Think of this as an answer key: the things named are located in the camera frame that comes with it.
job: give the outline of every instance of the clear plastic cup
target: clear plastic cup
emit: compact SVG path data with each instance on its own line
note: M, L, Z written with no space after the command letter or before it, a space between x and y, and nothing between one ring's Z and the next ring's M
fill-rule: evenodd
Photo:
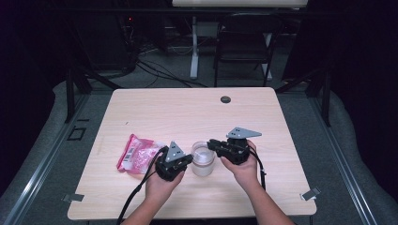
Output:
M198 176L208 176L214 169L215 153L207 148L207 142L196 142L192 146L192 170Z

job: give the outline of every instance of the dark floor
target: dark floor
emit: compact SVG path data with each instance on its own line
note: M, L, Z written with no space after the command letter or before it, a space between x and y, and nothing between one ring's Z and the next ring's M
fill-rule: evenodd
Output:
M136 68L126 76L114 76L111 81L125 88L167 88L186 87L190 83L194 88L212 86L212 69L214 41L200 38L200 62L198 79L191 81L189 78L191 68L191 52L189 41L171 43L175 46L169 52L157 50L143 52L140 60L154 67L154 74L163 71L184 80L166 80ZM283 85L282 74L294 36L283 36L279 39L274 61L271 66L272 81L268 86L277 88ZM253 71L253 67L224 65L221 74L228 80L220 81L220 86L261 86L261 69ZM101 72L104 76L114 75L113 72ZM246 75L245 78L254 78L252 81L237 80L235 76ZM91 145L96 137L102 116L109 102L111 90L98 81L90 80L94 87L93 94L86 97L76 94L81 99L82 107L76 116L65 127L66 96L65 84L56 86L56 102L47 124L41 132L35 146L32 148L20 172L15 177L6 193L1 197L1 221L12 224L84 224L83 221L72 221L67 217L69 203L62 202L65 194L74 193L83 171L85 160L91 150ZM303 169L306 173L311 188L318 187L322 193L317 196L317 212L313 216L314 224L398 224L398 206L375 182L372 175L363 165L358 154L355 132L349 116L340 99L332 95L330 102L331 127L325 127L319 119L319 110L316 108L318 100L307 98L303 94L306 84L294 88L292 92L279 94L278 99L283 109L287 125L292 134ZM81 141L67 141L67 135L73 126L84 127L86 132ZM346 169L354 174L356 182L368 203L371 216L364 217L363 205L358 205L350 189L349 182L344 178L344 173L338 166L339 161L334 156L335 146L328 132L331 131L338 141L340 150L347 161ZM21 207L23 189L29 180L34 177L34 172L43 163L52 149L56 151L53 159L48 163L48 173L44 174L34 192L32 199L26 207ZM11 212L12 209L23 209L21 215ZM297 224L308 224L308 217L292 217ZM173 224L254 224L253 219L243 220L177 220L169 221ZM109 221L90 221L90 224L114 224ZM153 224L165 224L165 221L154 221Z

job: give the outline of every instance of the chair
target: chair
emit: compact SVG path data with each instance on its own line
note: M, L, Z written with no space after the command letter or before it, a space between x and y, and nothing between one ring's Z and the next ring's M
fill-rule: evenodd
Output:
M283 31L282 20L270 14L235 13L221 19L217 30L217 47L213 67L217 86L219 62L268 64L263 86L271 64L276 37ZM265 34L271 34L267 44Z

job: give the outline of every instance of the plastic bag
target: plastic bag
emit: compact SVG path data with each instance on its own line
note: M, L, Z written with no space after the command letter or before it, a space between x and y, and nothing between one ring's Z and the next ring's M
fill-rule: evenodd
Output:
M133 174L146 173L152 158L163 148L165 144L154 142L148 139L139 139L134 134L117 163L117 169L120 172Z

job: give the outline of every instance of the black controller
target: black controller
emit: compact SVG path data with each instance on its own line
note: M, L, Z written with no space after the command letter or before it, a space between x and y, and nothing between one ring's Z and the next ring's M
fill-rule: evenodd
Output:
M207 148L215 151L217 157L225 157L235 165L239 165L247 161L250 155L250 146L246 138L261 135L261 133L256 131L235 127L226 135L228 138L226 142L210 139L207 142Z
M226 142L210 139L207 142L207 148L215 151L217 157L225 157L235 165L242 164L250 155L250 147L246 139L229 138Z
M174 181L180 172L187 170L187 165L193 160L191 154L185 155L174 142L170 144L170 148L165 146L161 151L163 154L156 160L155 170L166 181Z

